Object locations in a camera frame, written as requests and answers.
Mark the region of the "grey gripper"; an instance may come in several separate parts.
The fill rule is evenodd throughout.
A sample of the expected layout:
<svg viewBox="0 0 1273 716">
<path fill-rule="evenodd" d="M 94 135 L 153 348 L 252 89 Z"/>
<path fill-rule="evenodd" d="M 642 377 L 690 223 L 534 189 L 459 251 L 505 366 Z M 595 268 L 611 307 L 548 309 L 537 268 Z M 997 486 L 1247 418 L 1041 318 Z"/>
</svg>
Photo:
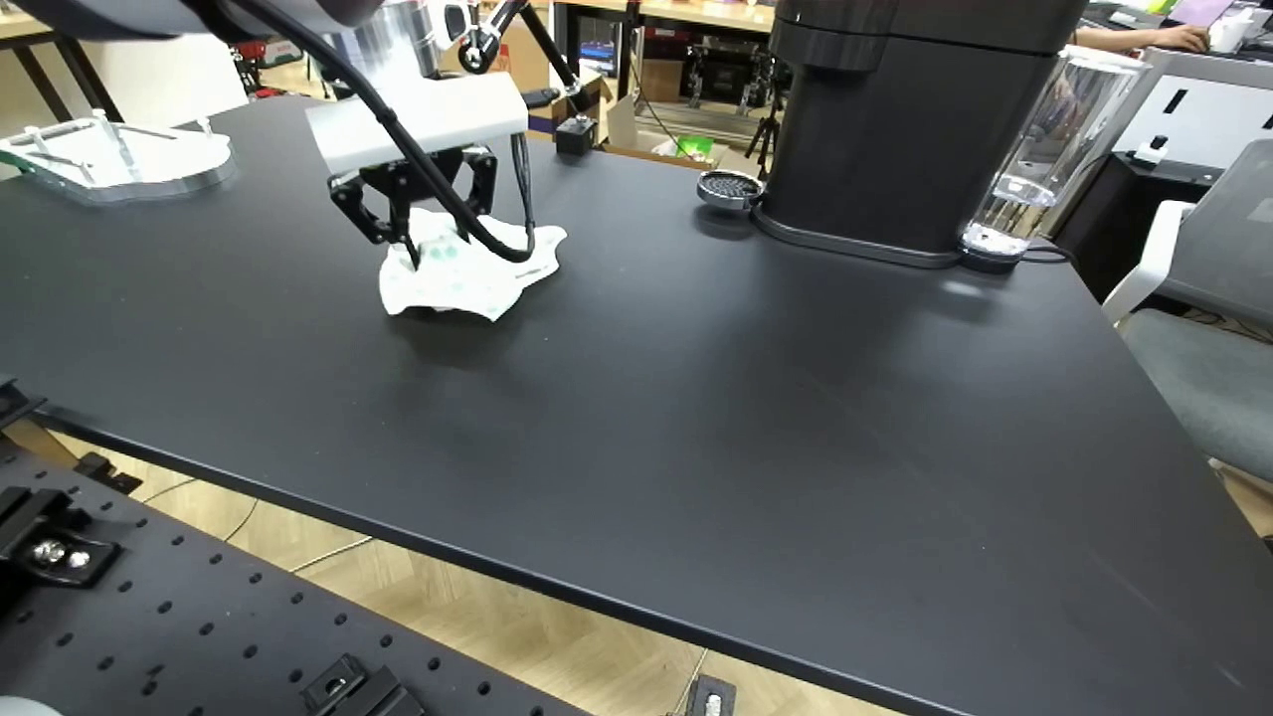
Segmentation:
<svg viewBox="0 0 1273 716">
<path fill-rule="evenodd" d="M 389 112 L 406 135 L 435 150 L 439 182 L 430 194 L 446 206 L 459 226 L 468 226 L 495 206 L 497 157 L 487 141 L 508 141 L 528 128 L 528 109 L 505 73 L 460 77 L 460 78 L 415 78 L 389 94 Z M 305 112 L 316 147 L 332 171 L 332 204 L 371 240 L 371 242 L 410 242 L 410 204 L 415 181 L 403 162 L 403 147 L 373 120 L 362 100 L 316 104 Z M 386 216 L 373 216 L 365 190 L 386 199 Z"/>
</svg>

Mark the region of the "dark robot arm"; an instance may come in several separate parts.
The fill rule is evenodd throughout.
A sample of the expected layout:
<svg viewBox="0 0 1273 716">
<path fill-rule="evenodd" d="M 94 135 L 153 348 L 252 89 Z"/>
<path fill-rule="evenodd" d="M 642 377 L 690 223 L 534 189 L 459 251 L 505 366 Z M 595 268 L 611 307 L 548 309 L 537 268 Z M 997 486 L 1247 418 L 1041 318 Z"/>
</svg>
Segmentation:
<svg viewBox="0 0 1273 716">
<path fill-rule="evenodd" d="M 459 223 L 460 240 L 479 240 L 505 264 L 526 264 L 537 240 L 508 246 L 489 234 L 489 226 L 460 204 L 442 166 L 406 131 L 403 117 L 386 94 L 343 60 L 328 35 L 358 28 L 383 0 L 16 0 L 28 16 L 58 35 L 76 40 L 171 40 L 192 31 L 212 31 L 227 44 L 237 40 L 289 40 L 318 69 L 343 78 L 355 100 L 373 117 L 406 175 L 416 181 Z"/>
</svg>

